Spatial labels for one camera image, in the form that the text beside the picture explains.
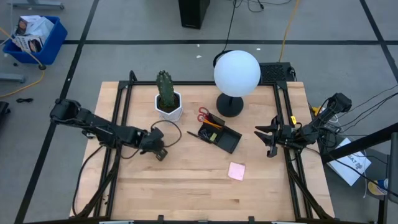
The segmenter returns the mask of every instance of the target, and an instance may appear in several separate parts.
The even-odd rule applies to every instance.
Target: black lamp stand
[[[227,96],[222,93],[217,98],[217,110],[221,115],[232,118],[241,113],[243,100],[241,97]]]

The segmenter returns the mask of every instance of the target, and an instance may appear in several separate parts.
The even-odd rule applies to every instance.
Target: blue bin
[[[45,41],[42,50],[39,53],[32,52],[32,55],[35,56],[42,64],[51,65],[54,63],[63,41],[68,35],[68,31],[61,24],[60,18],[55,16],[46,16],[46,18],[54,23],[54,27],[51,30],[49,37]],[[20,63],[37,64],[37,62],[28,53],[23,52],[11,40],[7,41],[2,51],[12,55]]]

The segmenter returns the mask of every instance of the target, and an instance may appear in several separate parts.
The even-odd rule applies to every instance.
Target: pen
[[[211,144],[211,143],[212,143],[210,140],[205,139],[205,138],[203,138],[203,137],[201,137],[201,136],[199,136],[199,135],[197,135],[197,134],[193,134],[193,133],[190,132],[190,131],[187,131],[187,133],[190,134],[190,135],[192,135],[192,136],[194,136],[194,137],[196,137],[196,138],[198,138],[198,139],[200,139],[200,140],[202,140],[202,141],[207,142],[208,144]]]

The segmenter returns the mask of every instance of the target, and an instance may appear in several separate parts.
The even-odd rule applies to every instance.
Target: cactus
[[[157,74],[156,85],[159,89],[160,108],[176,108],[172,77],[165,70]]]

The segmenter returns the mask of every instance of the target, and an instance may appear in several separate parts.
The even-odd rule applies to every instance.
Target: white pot
[[[176,91],[174,93],[178,95],[178,99],[180,100],[180,106],[177,109],[175,109],[172,112],[170,112],[170,113],[166,113],[166,112],[164,112],[164,111],[162,111],[162,110],[160,110],[158,108],[157,102],[158,102],[158,99],[159,99],[160,95],[158,94],[158,95],[155,96],[155,110],[157,110],[160,113],[160,117],[162,119],[166,119],[166,120],[169,120],[169,121],[178,121],[180,119],[180,117],[181,117],[181,114],[182,114],[181,94],[177,93]]]

